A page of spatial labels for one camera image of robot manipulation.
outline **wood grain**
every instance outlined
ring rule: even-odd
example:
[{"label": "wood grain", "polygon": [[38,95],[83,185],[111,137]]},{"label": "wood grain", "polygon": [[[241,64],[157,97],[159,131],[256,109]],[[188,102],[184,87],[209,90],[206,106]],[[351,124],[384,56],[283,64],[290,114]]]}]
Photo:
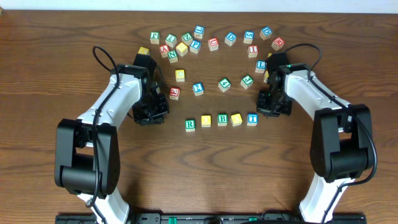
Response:
[{"label": "wood grain", "polygon": [[[256,127],[197,128],[186,133],[184,120],[256,109],[262,75],[257,59],[271,52],[259,29],[270,26],[285,47],[309,42],[323,49],[315,72],[340,97],[371,109],[379,170],[370,183],[351,187],[336,211],[364,212],[368,223],[398,221],[398,16],[370,14],[182,13],[4,11],[0,17],[0,218],[1,223],[53,223],[59,213],[89,212],[83,202],[53,180],[55,128],[77,118],[97,99],[108,74],[91,54],[104,47],[119,63],[131,63],[148,47],[162,67],[165,84],[179,86],[178,101],[160,126],[138,126],[126,118],[119,129],[122,171],[119,189],[136,207],[163,212],[262,212],[293,209],[312,180],[309,147],[312,121],[294,103],[289,117],[260,117]],[[198,55],[169,64],[149,42],[158,30],[181,40],[195,25],[206,27]],[[245,30],[254,30],[257,58],[248,58]],[[232,31],[233,47],[224,43]],[[217,37],[220,48],[208,50]],[[297,49],[292,62],[313,63],[317,53]],[[174,70],[185,69],[186,82]],[[243,89],[250,74],[255,83]],[[218,89],[228,77],[232,87]],[[192,84],[202,82],[203,96]]]}]

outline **white wall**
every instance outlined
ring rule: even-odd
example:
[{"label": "white wall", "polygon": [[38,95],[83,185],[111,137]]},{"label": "white wall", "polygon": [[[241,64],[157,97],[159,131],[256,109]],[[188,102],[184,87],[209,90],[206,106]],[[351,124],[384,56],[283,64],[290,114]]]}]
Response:
[{"label": "white wall", "polygon": [[3,9],[398,13],[398,0],[0,0]]}]

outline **wooden table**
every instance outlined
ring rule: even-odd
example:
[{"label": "wooden table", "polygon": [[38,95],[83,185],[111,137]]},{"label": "wooden table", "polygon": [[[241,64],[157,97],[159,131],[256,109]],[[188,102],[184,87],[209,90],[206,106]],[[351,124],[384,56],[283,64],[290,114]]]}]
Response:
[{"label": "wooden table", "polygon": [[[271,40],[260,28],[270,26],[273,39],[287,47],[308,42],[323,49],[315,68],[319,79],[340,97],[364,103],[372,113],[379,169],[370,183],[350,187],[337,212],[364,212],[368,223],[398,220],[398,16],[361,14],[182,13],[4,11],[0,17],[0,219],[1,223],[53,223],[59,213],[89,212],[84,203],[54,183],[55,129],[62,118],[75,119],[99,97],[108,72],[93,58],[94,45],[104,47],[118,63],[132,63],[140,46],[148,47],[162,67],[165,84],[182,89],[169,100],[170,114],[160,126],[139,126],[126,118],[119,129],[119,189],[134,207],[171,212],[262,212],[293,209],[313,177],[309,148],[312,120],[297,104],[291,116],[261,116],[256,127],[219,128],[218,113],[256,110],[258,91],[267,88],[255,74]],[[198,55],[188,53],[169,64],[150,44],[160,31],[178,42],[195,25],[206,27]],[[245,30],[255,32],[260,48],[248,58]],[[238,35],[229,47],[224,37]],[[206,41],[220,40],[210,52]],[[291,62],[312,64],[316,51],[289,52]],[[175,81],[175,69],[186,81]],[[239,84],[245,74],[254,84]],[[232,87],[218,89],[228,77]],[[194,96],[202,82],[205,94]],[[212,115],[211,128],[186,133],[184,121]]]}]

